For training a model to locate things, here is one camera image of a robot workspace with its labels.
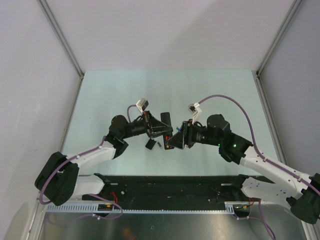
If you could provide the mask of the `black remote control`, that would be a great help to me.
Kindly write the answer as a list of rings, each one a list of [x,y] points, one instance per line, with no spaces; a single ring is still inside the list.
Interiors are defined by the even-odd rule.
[[[171,123],[171,116],[169,112],[162,112],[160,114],[160,120],[166,124],[166,131],[162,134],[163,136],[163,148],[165,150],[172,150],[174,147],[167,144],[167,141],[173,136],[173,128]]]

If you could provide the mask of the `black battery cover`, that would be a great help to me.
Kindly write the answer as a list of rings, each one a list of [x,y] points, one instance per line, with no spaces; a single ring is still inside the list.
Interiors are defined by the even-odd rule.
[[[148,149],[148,150],[152,150],[155,146],[157,142],[153,139],[149,139],[148,142],[146,143],[145,147]]]

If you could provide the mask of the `red battery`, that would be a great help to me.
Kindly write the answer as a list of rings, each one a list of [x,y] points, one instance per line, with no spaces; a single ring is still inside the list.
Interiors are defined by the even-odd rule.
[[[171,148],[170,145],[168,145],[168,140],[170,139],[171,137],[169,135],[166,135],[165,136],[165,149],[166,150],[169,150]]]

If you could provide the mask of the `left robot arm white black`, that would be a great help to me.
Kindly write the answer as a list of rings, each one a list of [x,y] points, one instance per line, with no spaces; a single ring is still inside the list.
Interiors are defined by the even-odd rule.
[[[156,119],[149,111],[143,111],[132,122],[123,115],[116,115],[111,120],[108,134],[98,146],[74,156],[57,151],[49,157],[34,183],[40,192],[40,203],[60,206],[72,197],[83,195],[107,199],[111,188],[103,178],[97,173],[81,176],[80,172],[118,158],[127,149],[125,140],[128,138],[146,134],[151,140],[160,136],[168,140],[172,132],[169,112],[161,113],[160,119]]]

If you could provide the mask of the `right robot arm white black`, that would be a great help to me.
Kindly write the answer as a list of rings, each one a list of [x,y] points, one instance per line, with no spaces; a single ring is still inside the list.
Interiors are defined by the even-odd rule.
[[[176,134],[164,139],[168,146],[177,149],[191,148],[196,143],[217,146],[219,155],[227,162],[254,170],[269,180],[263,182],[245,177],[242,183],[230,188],[235,200],[258,198],[289,209],[308,224],[314,225],[319,220],[319,173],[311,176],[263,156],[252,142],[233,133],[221,114],[209,116],[206,126],[184,121]]]

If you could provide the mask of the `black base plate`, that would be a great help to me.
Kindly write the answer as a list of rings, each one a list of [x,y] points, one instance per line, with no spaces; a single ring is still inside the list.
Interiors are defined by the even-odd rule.
[[[101,175],[105,186],[98,194],[121,207],[170,210],[209,210],[226,202],[252,205],[257,197],[241,191],[247,175],[120,176]]]

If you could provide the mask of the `left aluminium frame post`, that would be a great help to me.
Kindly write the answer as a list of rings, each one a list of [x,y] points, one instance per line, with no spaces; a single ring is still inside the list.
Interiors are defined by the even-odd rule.
[[[68,43],[67,38],[65,37],[53,11],[51,10],[47,0],[37,0],[37,3],[40,6],[44,16],[46,17],[49,25],[51,26],[57,40],[59,41],[61,47],[63,48],[67,58],[69,59],[71,65],[73,66],[74,70],[76,71],[77,75],[80,79],[84,77],[84,71],[82,70],[74,51],[72,50],[70,44]]]

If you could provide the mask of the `aluminium frame post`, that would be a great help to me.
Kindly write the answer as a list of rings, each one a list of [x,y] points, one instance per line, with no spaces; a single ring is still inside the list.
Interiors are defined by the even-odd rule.
[[[305,0],[294,0],[293,3],[291,4],[287,14],[285,15],[278,31],[276,32],[276,34],[271,42],[271,45],[269,46],[266,54],[264,55],[261,63],[259,64],[259,66],[255,72],[257,76],[260,76],[264,72],[265,68],[267,67],[268,63],[272,59],[277,48],[280,46],[283,38],[285,37],[285,34],[289,30],[296,15],[300,11],[300,9],[304,3],[305,3]]]
[[[51,26],[57,40],[59,41],[61,47],[63,48],[67,58],[69,59],[71,65],[73,66],[74,70],[76,71],[77,75],[80,79],[84,77],[84,71],[82,70],[74,51],[72,50],[70,44],[68,43],[67,38],[65,37],[53,11],[51,10],[47,0],[37,0],[37,3],[40,6],[44,16],[46,17],[49,25]]]

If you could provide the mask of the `right aluminium frame post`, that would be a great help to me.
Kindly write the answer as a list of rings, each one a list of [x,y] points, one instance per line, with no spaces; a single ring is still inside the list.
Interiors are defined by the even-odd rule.
[[[304,3],[305,3],[305,0],[294,0],[293,3],[291,4],[287,14],[285,15],[278,31],[276,32],[276,34],[271,42],[271,45],[269,46],[266,54],[264,55],[261,63],[259,64],[259,66],[255,72],[257,76],[260,76],[264,72],[265,68],[267,67],[268,63],[272,59],[277,48],[280,46],[283,38],[285,37],[285,34],[289,30],[296,15],[300,11],[300,9]]]

